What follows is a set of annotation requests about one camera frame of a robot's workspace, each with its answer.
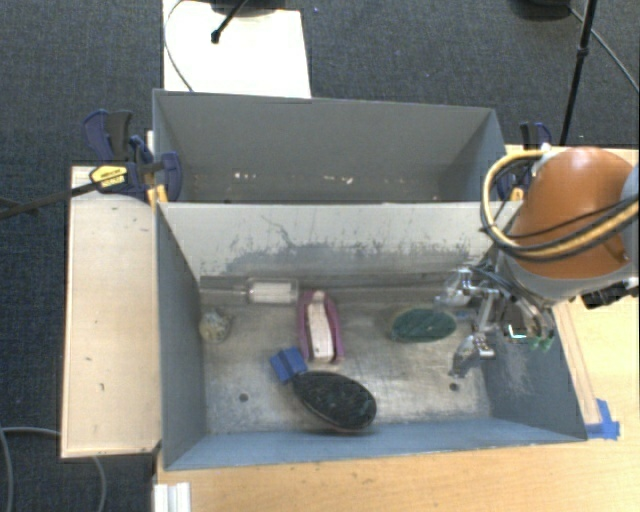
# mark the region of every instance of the blue tape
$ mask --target blue tape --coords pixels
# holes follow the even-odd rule
[[[620,437],[620,422],[613,421],[609,412],[609,406],[605,400],[596,398],[602,422],[596,425],[585,425],[589,439],[612,439],[617,441]]]

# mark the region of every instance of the blue clamp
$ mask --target blue clamp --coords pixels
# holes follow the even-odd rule
[[[164,185],[167,189],[167,197],[169,201],[177,201],[182,190],[182,166],[178,153],[168,151],[162,153],[160,159],[164,167]]]
[[[307,365],[298,347],[286,348],[272,356],[269,361],[278,375],[278,379],[286,384],[294,375],[307,371]]]
[[[102,163],[122,162],[127,168],[127,183],[100,192],[124,194],[145,201],[151,185],[144,182],[143,174],[156,174],[156,182],[165,185],[169,201],[176,201],[182,190],[182,167],[178,154],[162,154],[161,162],[153,162],[153,153],[138,135],[129,137],[132,114],[127,111],[109,113],[96,110],[83,121],[84,138]]]
[[[609,406],[605,400],[596,398],[596,403],[598,404],[598,409],[600,409],[602,422],[596,425],[585,425],[589,439],[612,439],[617,441],[618,437],[620,437],[620,422],[611,419]]]
[[[545,143],[551,144],[551,132],[543,123],[521,123],[520,131],[522,132],[524,149],[538,149]],[[503,201],[508,199],[516,185],[527,191],[531,185],[531,178],[531,167],[523,171],[519,178],[516,178],[512,173],[505,174],[496,183],[498,197]]]
[[[142,140],[140,135],[132,135],[129,139],[129,145],[133,149],[133,153],[135,155],[134,160],[136,162],[141,162],[143,164],[150,164],[153,162],[153,153],[151,153],[151,150]]]
[[[96,110],[89,114],[82,123],[85,142],[98,155],[101,162],[112,162],[114,159],[111,138],[107,132],[109,112]]]

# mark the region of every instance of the bin floor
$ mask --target bin floor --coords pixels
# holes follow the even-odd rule
[[[455,349],[471,332],[468,321],[457,321],[452,334],[430,343],[389,339],[386,331],[394,312],[412,305],[338,303],[345,360],[311,361],[309,369],[336,371],[366,386],[378,407],[373,426],[490,416],[479,368],[461,380],[448,375]],[[326,429],[296,398],[291,385],[278,381],[269,364],[278,350],[298,343],[295,307],[220,309],[232,316],[229,337],[219,344],[203,342],[209,432]]]

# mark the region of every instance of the blue clip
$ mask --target blue clip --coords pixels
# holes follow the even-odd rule
[[[596,425],[585,425],[589,439],[612,439],[617,441],[618,437],[620,437],[620,422],[611,419],[609,406],[605,400],[596,398],[596,403],[598,404],[598,409],[600,409],[602,422]]]
[[[101,162],[111,162],[114,158],[113,148],[106,128],[108,116],[109,113],[106,110],[96,110],[89,114],[82,123],[87,146],[96,152]]]
[[[138,176],[137,166],[132,162],[127,162],[127,179],[128,185],[121,190],[118,190],[118,194],[123,194],[130,197],[135,197],[140,201],[147,200],[147,190],[151,187],[146,185],[140,180]]]
[[[294,375],[307,371],[307,365],[302,359],[302,354],[298,347],[281,350],[275,356],[272,356],[269,361],[278,375],[278,379],[284,384],[289,382]]]
[[[132,135],[129,138],[129,145],[133,149],[135,155],[134,161],[136,163],[150,164],[153,162],[153,153],[149,147],[144,143],[140,135]]]
[[[164,185],[167,188],[169,201],[177,201],[182,190],[182,166],[178,153],[168,151],[160,157],[164,167]]]
[[[551,130],[546,127],[544,123],[535,123],[536,127],[536,139],[538,147],[542,147],[543,144],[551,144],[553,137],[551,136]]]

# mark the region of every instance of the yellow cable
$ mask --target yellow cable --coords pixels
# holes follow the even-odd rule
[[[526,249],[527,246],[515,242],[513,239],[505,235],[505,233],[498,226],[495,225],[495,219],[493,217],[493,214],[491,213],[491,208],[490,208],[490,194],[491,194],[493,179],[504,167],[511,164],[512,162],[515,162],[517,160],[537,159],[542,157],[545,153],[547,153],[547,151],[530,150],[530,151],[521,151],[518,153],[507,155],[501,158],[500,160],[498,160],[495,164],[491,166],[484,180],[484,184],[482,186],[482,198],[481,198],[480,207],[482,208],[482,212],[484,213],[484,216],[486,218],[488,229],[504,245],[512,249],[516,249],[516,250]],[[578,249],[580,247],[584,247],[585,245],[601,238],[602,236],[609,233],[610,231],[618,228],[623,222],[627,221],[637,213],[638,213],[638,201],[635,201],[631,203],[629,206],[627,206],[621,212],[617,213],[610,219],[607,219],[607,221],[601,224],[600,226],[592,228],[581,235],[576,235],[570,240],[559,243],[554,247],[548,247],[546,249],[526,250],[526,256],[530,258],[548,258],[553,256],[560,256],[563,253],[572,251],[574,249]]]

